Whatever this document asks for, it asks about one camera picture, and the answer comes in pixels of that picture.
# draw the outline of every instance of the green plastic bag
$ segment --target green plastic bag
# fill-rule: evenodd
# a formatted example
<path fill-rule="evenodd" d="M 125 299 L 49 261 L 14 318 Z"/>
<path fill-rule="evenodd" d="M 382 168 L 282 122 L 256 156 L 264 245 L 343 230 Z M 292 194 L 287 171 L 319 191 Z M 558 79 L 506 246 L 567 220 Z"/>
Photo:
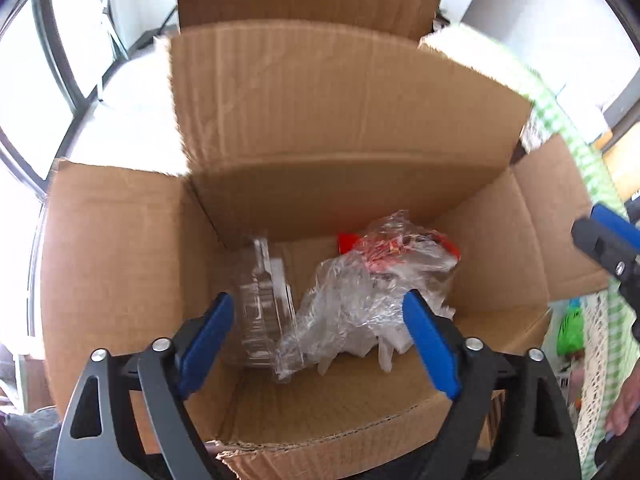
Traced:
<path fill-rule="evenodd" d="M 584 350 L 583 329 L 580 300 L 571 300 L 558 331 L 558 355 L 567 356 Z"/>

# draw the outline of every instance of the human hand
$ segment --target human hand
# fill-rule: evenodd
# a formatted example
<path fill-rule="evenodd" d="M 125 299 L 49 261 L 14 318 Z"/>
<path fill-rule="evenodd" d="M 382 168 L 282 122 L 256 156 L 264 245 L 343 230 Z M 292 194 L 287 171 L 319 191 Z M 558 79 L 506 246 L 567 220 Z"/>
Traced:
<path fill-rule="evenodd" d="M 620 394 L 607 415 L 605 430 L 620 436 L 629 425 L 631 415 L 640 406 L 640 360 L 620 388 Z"/>

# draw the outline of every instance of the clear plastic bag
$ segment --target clear plastic bag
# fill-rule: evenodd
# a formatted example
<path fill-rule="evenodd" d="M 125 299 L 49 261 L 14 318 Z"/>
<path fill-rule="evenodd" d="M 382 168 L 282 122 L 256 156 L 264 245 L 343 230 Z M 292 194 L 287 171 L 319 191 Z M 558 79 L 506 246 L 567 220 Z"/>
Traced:
<path fill-rule="evenodd" d="M 239 365 L 276 370 L 276 343 L 295 323 L 283 259 L 273 250 L 270 253 L 266 238 L 254 238 L 250 245 L 233 254 L 232 265 L 234 331 L 240 348 L 229 353 Z"/>
<path fill-rule="evenodd" d="M 411 224 L 405 211 L 374 222 L 342 256 L 316 269 L 316 284 L 303 298 L 295 323 L 276 345 L 280 380 L 318 364 L 324 374 L 340 352 L 364 357 L 376 344 L 383 370 L 394 351 L 413 341 L 402 320 L 402 299 L 416 288 L 439 316 L 460 254 L 442 234 Z"/>

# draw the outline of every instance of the blue gripper pad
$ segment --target blue gripper pad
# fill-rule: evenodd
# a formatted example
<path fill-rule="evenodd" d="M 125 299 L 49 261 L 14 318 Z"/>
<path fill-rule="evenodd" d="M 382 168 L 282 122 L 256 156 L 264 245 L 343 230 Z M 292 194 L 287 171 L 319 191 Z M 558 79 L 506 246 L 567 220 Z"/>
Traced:
<path fill-rule="evenodd" d="M 402 315 L 433 385 L 450 400 L 456 400 L 462 391 L 457 359 L 414 292 L 404 295 Z"/>
<path fill-rule="evenodd" d="M 221 294 L 215 301 L 218 305 L 212 309 L 180 361 L 180 382 L 177 387 L 181 399 L 186 399 L 202 387 L 234 322 L 234 302 L 231 296 Z"/>
<path fill-rule="evenodd" d="M 612 210 L 602 204 L 596 204 L 591 210 L 591 219 L 617 234 L 629 243 L 636 251 L 640 252 L 640 231 L 624 218 L 616 215 Z"/>

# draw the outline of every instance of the metal screw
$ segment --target metal screw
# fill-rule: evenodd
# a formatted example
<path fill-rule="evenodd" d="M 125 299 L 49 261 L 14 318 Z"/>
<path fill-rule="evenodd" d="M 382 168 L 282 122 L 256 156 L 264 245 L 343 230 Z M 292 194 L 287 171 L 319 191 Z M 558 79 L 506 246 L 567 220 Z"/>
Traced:
<path fill-rule="evenodd" d="M 154 349 L 154 352 L 164 352 L 171 346 L 171 340 L 165 337 L 161 337 L 160 339 L 156 339 L 151 348 Z"/>
<path fill-rule="evenodd" d="M 107 351 L 104 348 L 98 348 L 97 350 L 94 350 L 94 353 L 91 354 L 91 361 L 99 363 L 105 357 L 107 357 Z"/>
<path fill-rule="evenodd" d="M 477 337 L 470 337 L 465 341 L 465 345 L 469 350 L 473 350 L 475 352 L 482 350 L 484 344 Z"/>
<path fill-rule="evenodd" d="M 539 348 L 532 348 L 529 350 L 529 357 L 531 357 L 534 361 L 542 361 L 545 358 L 545 354 Z"/>

